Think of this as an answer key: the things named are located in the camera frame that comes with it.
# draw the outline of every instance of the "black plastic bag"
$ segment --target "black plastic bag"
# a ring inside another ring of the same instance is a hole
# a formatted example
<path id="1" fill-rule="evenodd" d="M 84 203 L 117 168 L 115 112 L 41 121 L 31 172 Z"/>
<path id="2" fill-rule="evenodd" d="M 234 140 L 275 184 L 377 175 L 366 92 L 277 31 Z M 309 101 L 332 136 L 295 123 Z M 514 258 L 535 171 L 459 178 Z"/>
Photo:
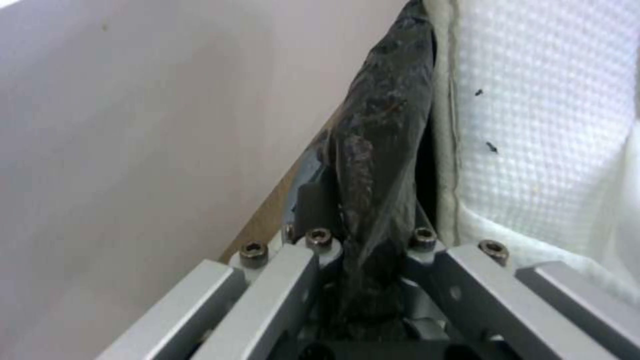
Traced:
<path id="1" fill-rule="evenodd" d="M 337 309 L 324 338 L 404 338 L 397 277 L 415 227 L 415 166 L 432 98 L 435 40 L 421 1 L 370 51 L 329 135 L 346 227 Z"/>

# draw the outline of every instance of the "screw head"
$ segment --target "screw head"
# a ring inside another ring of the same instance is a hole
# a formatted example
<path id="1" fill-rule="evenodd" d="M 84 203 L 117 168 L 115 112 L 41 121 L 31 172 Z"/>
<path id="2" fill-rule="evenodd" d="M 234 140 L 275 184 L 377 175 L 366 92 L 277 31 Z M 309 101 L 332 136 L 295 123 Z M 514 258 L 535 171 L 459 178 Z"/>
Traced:
<path id="1" fill-rule="evenodd" d="M 478 248 L 489 255 L 500 266 L 506 266 L 509 259 L 509 250 L 502 243 L 494 240 L 483 240 L 478 243 Z"/>
<path id="2" fill-rule="evenodd" d="M 436 246 L 436 236 L 427 227 L 417 227 L 411 238 L 411 248 L 417 251 L 431 251 Z"/>
<path id="3" fill-rule="evenodd" d="M 305 242 L 307 247 L 313 250 L 326 251 L 331 247 L 333 235 L 329 229 L 317 227 L 307 231 L 305 234 Z"/>
<path id="4" fill-rule="evenodd" d="M 269 248 L 258 241 L 249 241 L 240 247 L 240 263 L 248 268 L 259 268 L 269 260 Z"/>

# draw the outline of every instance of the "white textured cloth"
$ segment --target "white textured cloth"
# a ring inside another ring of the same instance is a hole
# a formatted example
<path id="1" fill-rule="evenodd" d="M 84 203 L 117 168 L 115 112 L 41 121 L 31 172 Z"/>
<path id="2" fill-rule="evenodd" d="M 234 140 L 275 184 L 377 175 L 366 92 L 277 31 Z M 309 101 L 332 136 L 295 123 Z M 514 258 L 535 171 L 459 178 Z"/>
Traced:
<path id="1" fill-rule="evenodd" d="M 562 259 L 640 305 L 640 1 L 425 5 L 443 241 Z"/>

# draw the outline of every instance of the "wall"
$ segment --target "wall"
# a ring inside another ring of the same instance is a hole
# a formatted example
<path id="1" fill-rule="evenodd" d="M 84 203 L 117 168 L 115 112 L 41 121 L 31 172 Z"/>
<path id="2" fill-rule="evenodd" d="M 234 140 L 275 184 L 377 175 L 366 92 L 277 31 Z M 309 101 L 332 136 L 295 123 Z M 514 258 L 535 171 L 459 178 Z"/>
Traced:
<path id="1" fill-rule="evenodd" d="M 93 357 L 216 259 L 403 3 L 0 9 L 1 357 Z"/>

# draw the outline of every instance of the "dark speck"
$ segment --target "dark speck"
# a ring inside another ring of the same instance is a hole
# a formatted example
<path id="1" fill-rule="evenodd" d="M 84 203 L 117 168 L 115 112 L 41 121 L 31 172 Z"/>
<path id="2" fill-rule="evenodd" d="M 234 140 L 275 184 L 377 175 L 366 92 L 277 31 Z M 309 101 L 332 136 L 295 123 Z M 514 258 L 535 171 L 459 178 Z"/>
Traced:
<path id="1" fill-rule="evenodd" d="M 486 142 L 486 145 L 487 145 L 487 146 L 489 146 L 489 151 L 491 151 L 491 152 L 495 152 L 496 154 L 498 153 L 498 148 L 497 148 L 497 147 L 495 147 L 495 146 L 493 146 L 493 144 L 492 144 L 492 143 L 490 143 L 490 142 Z"/>

